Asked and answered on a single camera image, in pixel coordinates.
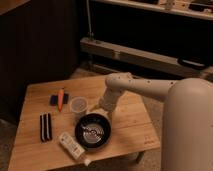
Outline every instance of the tube cap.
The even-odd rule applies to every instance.
[[[89,164],[91,163],[92,161],[90,159],[85,159],[84,160],[84,164],[85,166],[89,166]]]

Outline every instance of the wooden table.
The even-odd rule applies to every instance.
[[[28,86],[9,170],[38,171],[79,164],[62,150],[58,142],[58,136],[64,131],[74,136],[73,114],[68,105],[64,105],[59,113],[57,106],[49,105],[49,99],[65,87],[70,98],[84,96],[88,99],[89,108],[92,108],[104,93],[104,78],[87,77]],[[52,115],[53,140],[42,143],[39,116],[45,112]],[[92,161],[97,161],[158,147],[160,142],[141,96],[126,92],[113,115],[112,134],[108,143],[96,152],[87,152],[87,155]]]

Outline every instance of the clear cup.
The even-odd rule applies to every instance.
[[[70,111],[74,114],[77,123],[81,117],[86,115],[88,101],[85,97],[74,97],[69,102]]]

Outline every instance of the table leg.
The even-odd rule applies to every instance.
[[[144,153],[145,153],[144,151],[138,153],[138,156],[137,156],[137,158],[136,158],[137,164],[140,163],[140,161],[141,161],[141,159],[142,159]]]

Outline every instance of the metal frame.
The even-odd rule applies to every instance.
[[[125,0],[92,0],[92,1],[128,6],[131,8],[159,11],[164,13],[172,13],[205,20],[213,20],[213,15],[172,9],[174,0],[167,0],[165,7]],[[159,55],[156,53],[146,52],[143,50],[138,50],[125,46],[119,46],[116,44],[107,43],[100,40],[95,40],[94,33],[92,31],[89,2],[90,0],[86,0],[89,37],[84,37],[80,43],[82,51],[87,52],[89,54],[91,69],[94,66],[93,55],[99,55],[183,77],[200,77],[205,79],[207,79],[207,77],[213,78],[213,67],[208,67],[207,69],[198,71],[189,67],[179,65],[177,63],[177,59],[173,57]]]
[[[89,54],[103,56],[154,70],[160,70],[166,73],[184,77],[206,78],[211,75],[213,76],[213,67],[208,67],[204,70],[195,70],[179,65],[176,58],[165,55],[159,55],[100,40],[91,40],[88,37],[81,39],[80,44],[81,49]]]

